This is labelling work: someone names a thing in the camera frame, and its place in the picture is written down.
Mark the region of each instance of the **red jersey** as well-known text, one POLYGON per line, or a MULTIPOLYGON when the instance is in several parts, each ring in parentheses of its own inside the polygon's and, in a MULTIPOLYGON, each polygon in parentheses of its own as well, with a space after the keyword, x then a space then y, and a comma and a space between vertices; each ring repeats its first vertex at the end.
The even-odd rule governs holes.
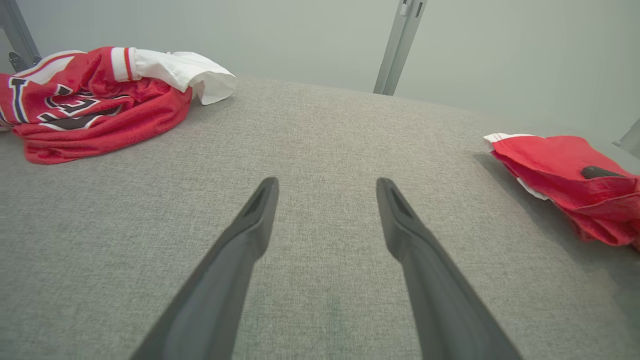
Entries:
POLYGON ((27 160, 63 163, 175 127, 189 110, 191 86, 211 103, 231 94, 235 77, 194 53, 65 51, 18 74, 0 74, 0 124, 24 140, 27 160))
POLYGON ((640 176, 577 136, 491 134, 484 139, 528 192, 550 199, 573 221, 579 235, 640 250, 640 176), (586 167, 618 174, 587 179, 586 167))

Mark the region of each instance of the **white fabric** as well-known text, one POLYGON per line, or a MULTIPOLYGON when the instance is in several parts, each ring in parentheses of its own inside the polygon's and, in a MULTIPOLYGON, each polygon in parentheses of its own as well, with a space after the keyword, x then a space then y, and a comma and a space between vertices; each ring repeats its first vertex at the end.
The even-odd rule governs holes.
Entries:
POLYGON ((129 75, 127 74, 127 65, 124 62, 126 53, 127 48, 125 47, 114 47, 111 49, 111 67, 113 68, 113 77, 117 81, 140 80, 135 78, 129 79, 129 75))
POLYGON ((53 78, 53 75, 64 70, 76 54, 84 53, 77 50, 55 53, 40 60, 38 65, 25 71, 21 71, 13 76, 16 78, 27 79, 40 85, 46 84, 51 80, 51 78, 53 78))
MULTIPOLYGON (((504 139, 508 139, 508 138, 516 138, 518 136, 535 136, 535 135, 531 135, 531 134, 493 133, 493 134, 489 134, 489 135, 483 136, 483 139, 484 139, 484 144, 485 144, 487 150, 495 151, 495 148, 493 147, 493 143, 494 142, 499 142, 500 140, 504 140, 504 139)), ((548 196, 546 196, 545 194, 543 194, 543 193, 541 193, 539 191, 533 190, 527 183, 524 182, 524 180, 522 180, 522 178, 516 177, 516 180, 531 195, 533 195, 533 196, 535 196, 535 197, 537 197, 538 199, 541 199, 541 200, 549 200, 548 196)))
POLYGON ((196 53, 165 54, 130 47, 129 56, 135 59, 131 64, 134 75, 160 79, 180 91, 191 86, 203 105, 226 99, 236 88, 233 74, 196 53))

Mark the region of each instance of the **metal frame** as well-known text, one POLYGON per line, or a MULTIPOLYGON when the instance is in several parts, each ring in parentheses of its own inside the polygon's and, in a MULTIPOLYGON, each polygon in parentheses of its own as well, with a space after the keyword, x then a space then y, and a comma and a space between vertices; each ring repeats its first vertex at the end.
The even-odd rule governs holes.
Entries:
POLYGON ((399 0, 387 49, 380 65, 375 94, 393 95, 413 43, 427 0, 399 0))
POLYGON ((640 159, 640 119, 631 126, 631 129, 627 131, 625 136, 622 136, 620 141, 613 144, 640 159))
POLYGON ((40 57, 38 48, 15 0, 0 0, 0 24, 2 24, 13 50, 25 59, 25 63, 31 65, 36 57, 40 57))

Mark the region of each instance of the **gray upholstered table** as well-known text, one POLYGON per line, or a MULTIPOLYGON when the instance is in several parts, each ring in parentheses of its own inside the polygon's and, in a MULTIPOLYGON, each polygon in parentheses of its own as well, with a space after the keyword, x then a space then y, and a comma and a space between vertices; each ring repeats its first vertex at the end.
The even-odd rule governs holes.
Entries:
MULTIPOLYGON (((417 357, 374 194, 390 177, 528 359, 640 357, 640 256, 582 243, 485 153, 492 132, 557 135, 425 102, 241 79, 172 131, 34 165, 0 134, 0 357, 127 357, 267 176, 269 249, 235 354, 417 357)), ((596 148, 627 170, 640 161, 596 148)))

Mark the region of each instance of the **black object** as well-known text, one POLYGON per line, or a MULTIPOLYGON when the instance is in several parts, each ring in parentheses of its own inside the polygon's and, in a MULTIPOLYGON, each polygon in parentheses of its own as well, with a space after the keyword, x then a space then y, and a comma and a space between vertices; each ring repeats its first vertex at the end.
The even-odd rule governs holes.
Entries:
POLYGON ((609 170, 605 170, 603 168, 600 167, 586 167, 583 168, 582 171, 580 172, 580 174, 582 174, 582 176, 584 176, 585 179, 594 179, 596 177, 603 177, 603 176, 620 176, 623 177, 623 175, 617 174, 613 171, 609 171, 609 170))
POLYGON ((25 71, 29 68, 22 57, 17 53, 9 53, 9 62, 15 72, 25 71))
POLYGON ((261 182, 132 359, 231 357, 253 264, 267 250, 278 179, 261 182))
POLYGON ((402 264, 425 359, 520 359, 489 311, 400 190, 377 184, 389 252, 402 264))

